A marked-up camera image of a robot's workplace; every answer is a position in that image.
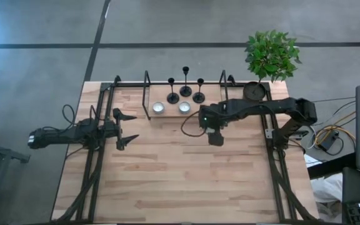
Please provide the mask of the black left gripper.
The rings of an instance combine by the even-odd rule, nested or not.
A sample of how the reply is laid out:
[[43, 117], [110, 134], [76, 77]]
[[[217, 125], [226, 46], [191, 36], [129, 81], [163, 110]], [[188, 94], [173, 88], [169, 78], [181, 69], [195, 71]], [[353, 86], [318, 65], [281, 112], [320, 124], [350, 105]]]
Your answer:
[[116, 137], [116, 149], [123, 151], [124, 148], [133, 140], [136, 139], [139, 135], [135, 134], [128, 137], [122, 137], [122, 129], [120, 121], [130, 121], [136, 119], [136, 116], [125, 115], [121, 112], [119, 108], [113, 109], [113, 117], [116, 121], [105, 121], [104, 122], [104, 137], [113, 138]]

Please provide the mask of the short black candlestick holder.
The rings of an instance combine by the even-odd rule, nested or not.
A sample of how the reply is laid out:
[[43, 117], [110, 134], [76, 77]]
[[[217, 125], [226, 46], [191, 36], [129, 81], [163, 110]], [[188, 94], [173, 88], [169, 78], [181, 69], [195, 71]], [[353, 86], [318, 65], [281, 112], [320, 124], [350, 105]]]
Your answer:
[[170, 104], [176, 104], [179, 101], [179, 95], [175, 93], [173, 89], [174, 78], [170, 77], [167, 81], [171, 87], [171, 92], [167, 95], [167, 102]]
[[192, 96], [192, 99], [195, 103], [203, 103], [205, 101], [205, 95], [201, 92], [201, 87], [204, 84], [204, 79], [199, 78], [197, 80], [198, 92], [195, 92]]

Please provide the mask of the tall black candlestick holder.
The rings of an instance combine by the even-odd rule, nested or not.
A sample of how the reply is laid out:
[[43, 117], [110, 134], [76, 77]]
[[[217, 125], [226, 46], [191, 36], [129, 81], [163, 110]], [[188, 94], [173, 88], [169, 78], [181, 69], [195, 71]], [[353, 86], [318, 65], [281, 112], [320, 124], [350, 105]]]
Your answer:
[[192, 89], [187, 84], [187, 75], [189, 73], [189, 67], [184, 66], [182, 68], [183, 74], [184, 74], [184, 86], [182, 86], [179, 90], [179, 93], [183, 97], [188, 97], [192, 94]]

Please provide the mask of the wooden shelf black metal legs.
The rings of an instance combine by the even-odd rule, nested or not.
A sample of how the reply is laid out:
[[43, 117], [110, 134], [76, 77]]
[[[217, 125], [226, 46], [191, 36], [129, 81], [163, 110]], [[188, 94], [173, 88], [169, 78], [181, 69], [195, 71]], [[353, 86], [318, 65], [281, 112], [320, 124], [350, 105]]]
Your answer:
[[[195, 103], [193, 101], [193, 94], [198, 92], [197, 81], [187, 80], [187, 85], [192, 89], [192, 94], [188, 97], [180, 95], [179, 90], [184, 86], [184, 81], [177, 82], [174, 80], [174, 92], [179, 95], [179, 101], [176, 104], [167, 102], [167, 96], [171, 92], [171, 87], [168, 81], [151, 81], [149, 73], [144, 72], [142, 106], [146, 112], [146, 116], [151, 118], [185, 118], [190, 114], [199, 110], [201, 105], [210, 105], [218, 103], [225, 99], [226, 88], [228, 87], [227, 74], [225, 70], [222, 71], [218, 81], [205, 81], [201, 87], [201, 92], [205, 95], [205, 101], [202, 103]], [[181, 114], [179, 112], [179, 103], [186, 101], [191, 105], [191, 110], [188, 114]], [[154, 114], [152, 106], [155, 102], [162, 102], [165, 105], [165, 112], [163, 114]]]

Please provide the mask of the green potted plant black pot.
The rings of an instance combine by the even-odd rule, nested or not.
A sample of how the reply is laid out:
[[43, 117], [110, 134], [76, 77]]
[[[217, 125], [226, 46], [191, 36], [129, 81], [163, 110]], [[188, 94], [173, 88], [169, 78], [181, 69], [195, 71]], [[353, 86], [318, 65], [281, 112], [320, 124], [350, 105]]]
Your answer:
[[261, 101], [266, 96], [266, 89], [261, 84], [263, 79], [272, 83], [285, 81], [294, 76], [298, 65], [300, 50], [295, 46], [297, 39], [288, 32], [257, 31], [249, 36], [246, 42], [245, 62], [247, 70], [257, 77], [256, 82], [246, 84], [243, 88], [243, 98], [249, 101]]

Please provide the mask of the white paper sheet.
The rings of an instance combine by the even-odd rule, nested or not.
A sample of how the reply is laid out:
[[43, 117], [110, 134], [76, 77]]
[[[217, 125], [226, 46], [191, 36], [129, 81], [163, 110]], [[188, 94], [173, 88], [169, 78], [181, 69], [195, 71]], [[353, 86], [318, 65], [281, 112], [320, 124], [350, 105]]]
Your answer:
[[304, 155], [304, 160], [307, 168], [323, 163], [322, 161], [315, 159], [307, 154]]

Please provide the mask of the black power adapter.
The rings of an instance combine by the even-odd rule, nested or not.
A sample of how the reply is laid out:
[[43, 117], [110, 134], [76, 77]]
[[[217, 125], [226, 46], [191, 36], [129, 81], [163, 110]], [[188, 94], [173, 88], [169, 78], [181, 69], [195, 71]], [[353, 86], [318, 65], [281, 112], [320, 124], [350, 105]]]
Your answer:
[[336, 140], [339, 137], [339, 133], [335, 130], [332, 130], [329, 134], [329, 136], [324, 138], [324, 141], [318, 145], [318, 148], [327, 152], [330, 150], [332, 145], [336, 142]]

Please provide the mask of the white bag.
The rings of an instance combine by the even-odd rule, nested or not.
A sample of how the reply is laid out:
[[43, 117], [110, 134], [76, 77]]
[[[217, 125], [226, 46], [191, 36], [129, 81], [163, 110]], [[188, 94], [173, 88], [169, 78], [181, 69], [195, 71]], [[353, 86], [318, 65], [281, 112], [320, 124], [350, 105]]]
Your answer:
[[335, 218], [341, 215], [343, 175], [333, 174], [311, 180], [314, 199], [320, 215]]

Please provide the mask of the black aluminium rig frame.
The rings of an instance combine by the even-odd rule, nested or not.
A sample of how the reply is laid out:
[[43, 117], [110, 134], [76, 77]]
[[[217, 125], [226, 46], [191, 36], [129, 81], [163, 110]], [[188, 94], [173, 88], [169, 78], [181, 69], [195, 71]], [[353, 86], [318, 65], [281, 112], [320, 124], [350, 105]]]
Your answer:
[[78, 119], [99, 100], [112, 102], [136, 119], [123, 134], [139, 136], [123, 151], [107, 140], [96, 199], [86, 196], [82, 222], [254, 223], [288, 218], [285, 195], [277, 203], [264, 132], [270, 120], [250, 116], [226, 127], [224, 145], [201, 135], [198, 121], [181, 117], [149, 119], [143, 108], [143, 81], [119, 82], [114, 93], [85, 83]]

